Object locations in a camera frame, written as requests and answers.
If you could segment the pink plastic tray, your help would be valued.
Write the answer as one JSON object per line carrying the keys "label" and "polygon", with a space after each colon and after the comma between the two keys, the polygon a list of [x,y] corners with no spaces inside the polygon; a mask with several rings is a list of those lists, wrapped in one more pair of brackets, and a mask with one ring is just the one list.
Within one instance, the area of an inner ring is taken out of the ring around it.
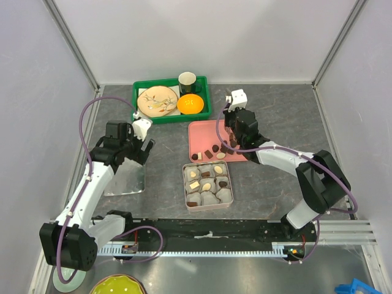
{"label": "pink plastic tray", "polygon": [[192,163],[223,160],[226,162],[244,162],[247,159],[236,151],[227,151],[224,157],[221,153],[221,141],[216,133],[216,120],[194,121],[188,126],[189,159]]}

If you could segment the metal serving tongs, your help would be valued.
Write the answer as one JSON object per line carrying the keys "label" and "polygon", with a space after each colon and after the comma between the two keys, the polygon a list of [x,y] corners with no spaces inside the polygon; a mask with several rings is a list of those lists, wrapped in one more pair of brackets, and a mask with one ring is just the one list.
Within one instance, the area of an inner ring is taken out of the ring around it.
{"label": "metal serving tongs", "polygon": [[233,111],[229,110],[233,101],[232,93],[229,89],[226,89],[225,100],[227,103],[223,110],[224,119],[225,119],[225,131],[226,133],[228,133],[229,139],[234,140],[235,136],[233,134],[233,126],[235,125],[235,114]]}

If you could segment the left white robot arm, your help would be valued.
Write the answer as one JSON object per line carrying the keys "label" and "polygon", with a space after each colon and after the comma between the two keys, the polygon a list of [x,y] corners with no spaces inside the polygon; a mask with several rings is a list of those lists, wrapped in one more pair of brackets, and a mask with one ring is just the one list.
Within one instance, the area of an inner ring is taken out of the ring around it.
{"label": "left white robot arm", "polygon": [[88,271],[98,251],[113,238],[134,235],[131,214],[112,210],[96,225],[93,212],[106,186],[125,160],[144,165],[155,144],[147,138],[152,121],[109,121],[105,135],[89,150],[85,173],[72,198],[53,223],[44,223],[39,237],[46,262],[63,268]]}

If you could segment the white almond chocolate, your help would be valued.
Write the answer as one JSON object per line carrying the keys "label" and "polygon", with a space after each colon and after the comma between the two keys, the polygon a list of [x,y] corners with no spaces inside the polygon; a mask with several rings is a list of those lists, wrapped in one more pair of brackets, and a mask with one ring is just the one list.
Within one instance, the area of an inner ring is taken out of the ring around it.
{"label": "white almond chocolate", "polygon": [[211,190],[212,185],[210,183],[205,183],[202,187],[202,191]]}

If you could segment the white oval chocolate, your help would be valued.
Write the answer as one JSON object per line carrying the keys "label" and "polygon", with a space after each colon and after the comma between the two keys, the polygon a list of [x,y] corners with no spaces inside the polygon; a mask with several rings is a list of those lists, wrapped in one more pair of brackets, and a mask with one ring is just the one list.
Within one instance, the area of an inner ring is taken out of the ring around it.
{"label": "white oval chocolate", "polygon": [[220,167],[220,166],[214,166],[214,171],[216,172],[216,173],[218,173],[218,174],[221,174],[221,173],[223,173],[223,169]]}

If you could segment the pink chocolate tin box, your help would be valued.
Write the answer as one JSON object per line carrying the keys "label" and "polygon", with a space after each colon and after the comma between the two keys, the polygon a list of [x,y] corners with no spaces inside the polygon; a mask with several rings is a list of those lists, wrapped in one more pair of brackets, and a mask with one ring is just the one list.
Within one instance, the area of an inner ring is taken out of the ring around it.
{"label": "pink chocolate tin box", "polygon": [[[214,166],[220,166],[223,173],[218,174],[214,171]],[[190,172],[196,172],[195,178],[190,177]],[[203,172],[210,172],[210,178],[202,178]],[[200,186],[191,189],[189,184],[198,181]],[[219,181],[227,182],[227,187],[219,187]],[[234,196],[232,183],[227,164],[224,161],[203,162],[198,164],[187,164],[183,166],[184,199],[188,211],[207,211],[228,208],[232,205]],[[205,183],[212,185],[211,190],[202,191]],[[187,202],[197,202],[198,206],[188,207]]]}

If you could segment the white square chocolate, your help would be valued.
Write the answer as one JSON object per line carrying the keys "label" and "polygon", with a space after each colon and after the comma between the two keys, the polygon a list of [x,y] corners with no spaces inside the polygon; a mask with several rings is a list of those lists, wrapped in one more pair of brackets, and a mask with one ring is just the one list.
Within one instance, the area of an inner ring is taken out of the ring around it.
{"label": "white square chocolate", "polygon": [[196,188],[199,187],[199,186],[200,186],[200,183],[199,183],[198,181],[194,181],[194,182],[192,182],[192,183],[189,184],[189,187],[190,187],[191,189],[196,189]]}

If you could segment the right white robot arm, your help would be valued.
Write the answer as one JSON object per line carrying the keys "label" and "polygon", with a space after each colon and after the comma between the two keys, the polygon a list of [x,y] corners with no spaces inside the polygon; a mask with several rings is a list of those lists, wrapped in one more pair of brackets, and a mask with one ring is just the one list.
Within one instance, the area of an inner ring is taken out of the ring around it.
{"label": "right white robot arm", "polygon": [[222,114],[227,133],[239,145],[238,153],[248,161],[277,168],[297,178],[303,199],[281,220],[281,235],[287,241],[300,237],[303,227],[322,214],[337,211],[333,206],[342,198],[348,196],[356,203],[350,183],[328,151],[302,153],[276,144],[259,133],[255,113],[249,110],[226,106]]}

